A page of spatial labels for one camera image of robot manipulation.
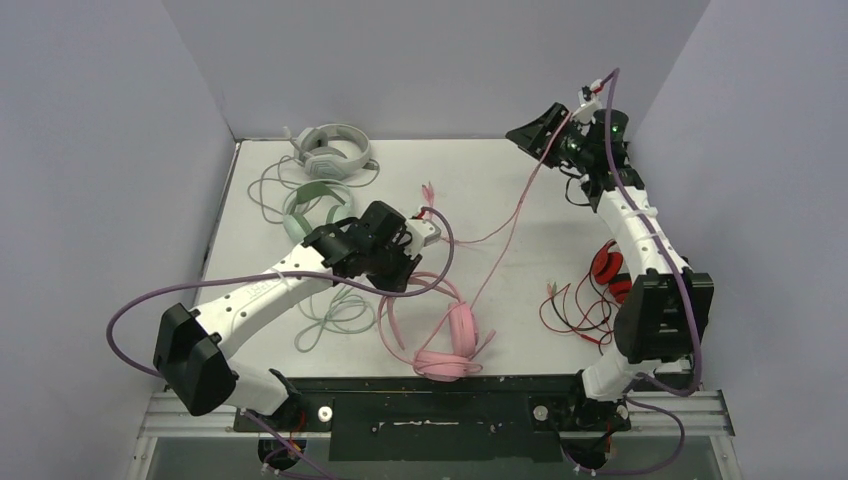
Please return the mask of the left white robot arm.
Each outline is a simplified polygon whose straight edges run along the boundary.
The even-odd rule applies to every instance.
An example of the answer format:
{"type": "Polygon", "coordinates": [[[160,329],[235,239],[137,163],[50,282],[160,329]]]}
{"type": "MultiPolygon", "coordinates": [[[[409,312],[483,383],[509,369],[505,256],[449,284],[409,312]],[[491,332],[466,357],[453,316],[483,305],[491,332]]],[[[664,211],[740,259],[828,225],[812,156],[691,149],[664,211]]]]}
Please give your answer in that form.
{"type": "Polygon", "coordinates": [[[257,280],[192,308],[176,304],[160,321],[153,363],[193,416],[220,406],[259,413],[276,430],[298,419],[292,384],[276,369],[237,363],[239,349],[266,325],[345,279],[365,276],[379,293],[404,293],[438,226],[406,218],[382,201],[359,217],[314,228],[257,280]]]}

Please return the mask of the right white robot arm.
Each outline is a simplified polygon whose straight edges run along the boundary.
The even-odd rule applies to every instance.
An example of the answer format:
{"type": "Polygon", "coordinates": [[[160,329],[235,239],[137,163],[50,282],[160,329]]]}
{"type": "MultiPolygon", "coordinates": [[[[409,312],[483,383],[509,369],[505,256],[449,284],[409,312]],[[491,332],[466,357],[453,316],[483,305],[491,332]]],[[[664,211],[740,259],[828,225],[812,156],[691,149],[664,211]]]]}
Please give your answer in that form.
{"type": "Polygon", "coordinates": [[[589,104],[570,112],[553,104],[506,139],[542,165],[572,169],[589,207],[623,256],[632,287],[613,323],[613,344],[579,373],[566,404],[572,426],[606,425],[642,382],[676,396],[700,386],[702,339],[714,283],[671,245],[645,184],[629,162],[629,117],[589,104]]]}

